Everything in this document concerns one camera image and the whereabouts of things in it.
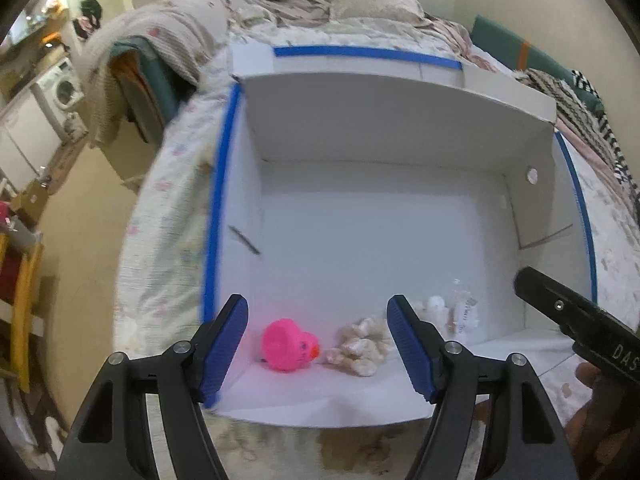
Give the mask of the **person's right hand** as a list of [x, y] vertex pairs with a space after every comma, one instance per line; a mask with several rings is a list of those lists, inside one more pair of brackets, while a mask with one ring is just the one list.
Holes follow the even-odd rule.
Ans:
[[[578, 365], [575, 372], [578, 382], [593, 390], [594, 385], [601, 377], [601, 371], [594, 365], [583, 362]], [[565, 437], [567, 438], [570, 449], [574, 451], [577, 448], [582, 432], [584, 431], [587, 414], [591, 401], [588, 401], [582, 408], [565, 425]]]

